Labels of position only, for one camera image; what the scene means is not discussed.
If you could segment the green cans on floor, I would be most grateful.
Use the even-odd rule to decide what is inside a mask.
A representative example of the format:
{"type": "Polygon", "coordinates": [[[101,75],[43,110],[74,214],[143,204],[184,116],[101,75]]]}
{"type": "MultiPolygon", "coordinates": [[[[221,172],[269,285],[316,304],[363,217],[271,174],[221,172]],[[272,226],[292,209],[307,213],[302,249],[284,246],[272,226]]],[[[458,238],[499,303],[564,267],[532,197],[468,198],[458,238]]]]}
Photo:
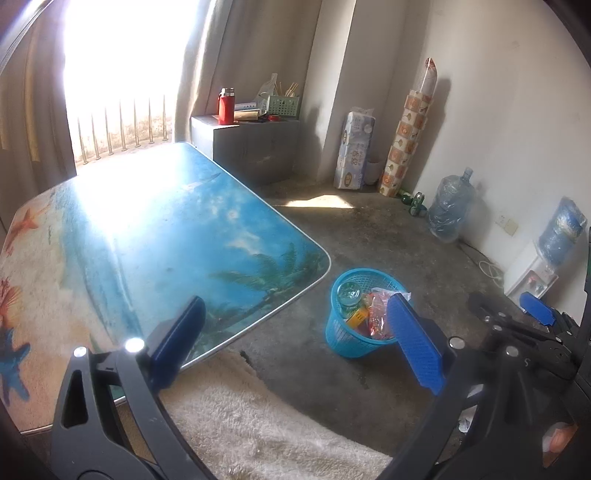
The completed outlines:
{"type": "Polygon", "coordinates": [[[425,217],[427,214],[427,208],[424,204],[425,194],[417,192],[412,194],[404,189],[401,189],[398,193],[398,197],[402,203],[408,207],[408,213],[413,217],[425,217]]]}

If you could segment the window railing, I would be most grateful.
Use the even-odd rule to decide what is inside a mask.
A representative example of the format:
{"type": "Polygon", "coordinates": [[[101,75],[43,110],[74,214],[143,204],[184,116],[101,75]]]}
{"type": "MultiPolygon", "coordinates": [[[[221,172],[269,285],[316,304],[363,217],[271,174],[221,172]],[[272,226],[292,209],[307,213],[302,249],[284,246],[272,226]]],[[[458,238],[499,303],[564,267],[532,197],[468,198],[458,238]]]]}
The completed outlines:
{"type": "Polygon", "coordinates": [[[68,115],[77,167],[173,139],[174,106],[165,96],[68,115]]]}

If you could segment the tissue paper package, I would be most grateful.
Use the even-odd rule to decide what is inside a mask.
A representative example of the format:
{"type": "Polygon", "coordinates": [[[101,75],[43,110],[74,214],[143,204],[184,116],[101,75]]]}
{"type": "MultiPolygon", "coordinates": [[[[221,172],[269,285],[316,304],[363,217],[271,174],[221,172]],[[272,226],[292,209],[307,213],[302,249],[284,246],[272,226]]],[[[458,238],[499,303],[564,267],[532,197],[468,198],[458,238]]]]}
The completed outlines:
{"type": "Polygon", "coordinates": [[[335,165],[335,188],[341,190],[362,188],[375,124],[373,109],[353,107],[346,115],[337,165],[335,165]]]}

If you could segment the blue water jug on floor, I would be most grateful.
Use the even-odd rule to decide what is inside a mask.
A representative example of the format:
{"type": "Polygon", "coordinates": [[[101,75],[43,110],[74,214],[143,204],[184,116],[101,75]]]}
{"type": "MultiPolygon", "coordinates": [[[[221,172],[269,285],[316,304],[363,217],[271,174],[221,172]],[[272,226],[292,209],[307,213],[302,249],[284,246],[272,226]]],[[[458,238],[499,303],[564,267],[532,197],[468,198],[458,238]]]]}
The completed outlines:
{"type": "Polygon", "coordinates": [[[473,170],[467,167],[461,176],[443,178],[428,210],[430,232],[444,243],[453,243],[459,238],[468,218],[476,198],[472,175],[473,170]]]}

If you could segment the water jug on dispenser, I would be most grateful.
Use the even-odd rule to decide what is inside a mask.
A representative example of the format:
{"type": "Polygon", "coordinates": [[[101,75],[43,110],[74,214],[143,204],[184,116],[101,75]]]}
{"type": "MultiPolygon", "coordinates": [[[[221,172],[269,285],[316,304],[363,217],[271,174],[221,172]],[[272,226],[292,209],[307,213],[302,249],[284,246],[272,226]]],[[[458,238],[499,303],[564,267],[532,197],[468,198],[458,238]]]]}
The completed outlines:
{"type": "Polygon", "coordinates": [[[587,225],[587,218],[569,197],[563,196],[538,239],[538,250],[552,266],[560,267],[587,225]]]}

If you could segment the beige curtain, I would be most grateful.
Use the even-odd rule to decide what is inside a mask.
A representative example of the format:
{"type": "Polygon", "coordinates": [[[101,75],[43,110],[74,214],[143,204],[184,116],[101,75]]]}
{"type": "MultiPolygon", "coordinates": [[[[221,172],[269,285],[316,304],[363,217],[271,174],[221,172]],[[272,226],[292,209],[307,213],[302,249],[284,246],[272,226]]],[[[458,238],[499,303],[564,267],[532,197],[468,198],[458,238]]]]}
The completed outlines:
{"type": "Polygon", "coordinates": [[[320,1],[204,1],[187,40],[176,98],[174,140],[190,137],[189,119],[217,112],[221,88],[235,101],[256,98],[276,73],[284,88],[304,88],[320,1]]]}

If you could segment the clear red snack wrapper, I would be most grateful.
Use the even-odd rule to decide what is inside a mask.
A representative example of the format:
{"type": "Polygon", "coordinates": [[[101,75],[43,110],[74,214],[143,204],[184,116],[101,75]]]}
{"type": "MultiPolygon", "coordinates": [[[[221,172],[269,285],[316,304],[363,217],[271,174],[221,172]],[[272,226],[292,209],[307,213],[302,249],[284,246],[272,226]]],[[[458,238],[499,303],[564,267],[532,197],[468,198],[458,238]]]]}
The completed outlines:
{"type": "Polygon", "coordinates": [[[379,287],[370,290],[368,325],[370,337],[374,340],[389,340],[394,337],[387,316],[388,302],[394,294],[401,294],[407,301],[410,301],[412,298],[410,292],[387,290],[379,287]]]}

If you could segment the blue plastic trash basket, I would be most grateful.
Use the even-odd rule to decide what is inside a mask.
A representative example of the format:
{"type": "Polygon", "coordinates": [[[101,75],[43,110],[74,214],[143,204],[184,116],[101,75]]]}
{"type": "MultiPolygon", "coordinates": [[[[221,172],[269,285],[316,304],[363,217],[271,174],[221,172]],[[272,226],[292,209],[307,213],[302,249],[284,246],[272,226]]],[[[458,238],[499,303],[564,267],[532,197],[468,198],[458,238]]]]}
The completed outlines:
{"type": "Polygon", "coordinates": [[[356,268],[342,273],[332,284],[331,313],[325,326],[325,341],[332,351],[356,359],[396,344],[386,313],[395,293],[408,301],[412,298],[400,282],[382,271],[356,268]]]}

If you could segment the red thermos bottle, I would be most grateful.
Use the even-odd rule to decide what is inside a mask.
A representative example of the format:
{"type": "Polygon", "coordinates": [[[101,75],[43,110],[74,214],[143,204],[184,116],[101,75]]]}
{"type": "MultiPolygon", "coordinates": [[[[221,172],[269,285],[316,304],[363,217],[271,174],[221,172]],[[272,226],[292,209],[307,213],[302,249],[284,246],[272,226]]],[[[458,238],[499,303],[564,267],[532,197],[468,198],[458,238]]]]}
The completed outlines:
{"type": "Polygon", "coordinates": [[[235,89],[223,87],[218,95],[217,119],[219,125],[231,125],[235,121],[235,89]]]}

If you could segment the rolled patterned mat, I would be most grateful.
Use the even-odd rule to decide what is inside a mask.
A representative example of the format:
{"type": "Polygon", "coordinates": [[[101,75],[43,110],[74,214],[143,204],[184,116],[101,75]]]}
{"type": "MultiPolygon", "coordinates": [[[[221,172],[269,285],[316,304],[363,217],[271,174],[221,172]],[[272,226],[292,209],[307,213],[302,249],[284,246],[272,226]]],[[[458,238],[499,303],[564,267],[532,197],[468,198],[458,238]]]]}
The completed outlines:
{"type": "Polygon", "coordinates": [[[418,148],[422,131],[427,124],[437,84],[437,65],[432,57],[428,57],[417,87],[411,89],[405,99],[403,114],[394,132],[394,139],[378,189],[384,197],[394,198],[401,190],[418,148]]]}

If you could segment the yellow small box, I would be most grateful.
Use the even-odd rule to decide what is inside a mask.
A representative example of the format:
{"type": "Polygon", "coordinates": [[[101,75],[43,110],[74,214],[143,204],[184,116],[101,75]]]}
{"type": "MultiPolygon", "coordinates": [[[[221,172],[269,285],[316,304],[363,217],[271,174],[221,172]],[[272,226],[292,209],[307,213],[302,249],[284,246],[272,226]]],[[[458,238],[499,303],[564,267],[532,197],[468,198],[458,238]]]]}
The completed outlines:
{"type": "Polygon", "coordinates": [[[359,330],[361,327],[367,326],[367,320],[369,319],[369,309],[367,307],[360,307],[353,311],[346,319],[346,324],[353,330],[359,330]]]}

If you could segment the green plastic basket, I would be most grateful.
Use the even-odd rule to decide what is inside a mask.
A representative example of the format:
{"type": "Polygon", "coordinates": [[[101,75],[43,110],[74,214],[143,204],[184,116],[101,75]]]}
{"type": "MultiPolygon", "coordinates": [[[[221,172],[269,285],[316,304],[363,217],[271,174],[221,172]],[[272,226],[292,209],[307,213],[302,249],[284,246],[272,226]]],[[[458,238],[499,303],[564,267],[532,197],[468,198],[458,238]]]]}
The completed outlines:
{"type": "Polygon", "coordinates": [[[296,118],[300,107],[300,98],[273,95],[267,98],[266,113],[281,117],[296,118]]]}

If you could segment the green plastic bottle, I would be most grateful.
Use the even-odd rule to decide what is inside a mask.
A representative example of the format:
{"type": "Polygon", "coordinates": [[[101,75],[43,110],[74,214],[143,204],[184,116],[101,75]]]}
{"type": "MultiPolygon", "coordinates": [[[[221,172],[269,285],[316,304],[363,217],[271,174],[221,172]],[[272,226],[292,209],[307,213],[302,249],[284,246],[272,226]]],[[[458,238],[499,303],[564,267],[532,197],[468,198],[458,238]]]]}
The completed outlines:
{"type": "Polygon", "coordinates": [[[362,303],[362,288],[355,281],[342,282],[337,289],[337,299],[342,317],[349,318],[362,303]]]}

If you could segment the grey cabinet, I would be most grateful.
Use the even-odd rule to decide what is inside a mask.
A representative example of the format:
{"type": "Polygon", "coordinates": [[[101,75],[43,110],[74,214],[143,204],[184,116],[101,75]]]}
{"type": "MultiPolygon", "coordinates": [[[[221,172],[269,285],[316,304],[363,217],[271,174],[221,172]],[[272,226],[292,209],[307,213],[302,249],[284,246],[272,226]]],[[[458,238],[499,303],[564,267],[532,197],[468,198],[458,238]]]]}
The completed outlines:
{"type": "Polygon", "coordinates": [[[249,186],[291,176],[299,135],[297,120],[219,125],[213,116],[190,118],[195,149],[249,186]]]}

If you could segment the white water dispenser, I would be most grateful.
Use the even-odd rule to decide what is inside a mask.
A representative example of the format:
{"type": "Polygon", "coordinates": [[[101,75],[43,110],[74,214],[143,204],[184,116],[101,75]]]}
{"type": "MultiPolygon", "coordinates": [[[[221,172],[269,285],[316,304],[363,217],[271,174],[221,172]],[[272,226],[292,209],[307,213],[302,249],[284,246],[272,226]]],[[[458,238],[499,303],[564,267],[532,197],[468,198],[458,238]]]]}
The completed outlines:
{"type": "Polygon", "coordinates": [[[557,270],[540,253],[535,241],[522,250],[504,273],[504,294],[517,306],[523,293],[541,299],[558,279],[557,270]]]}

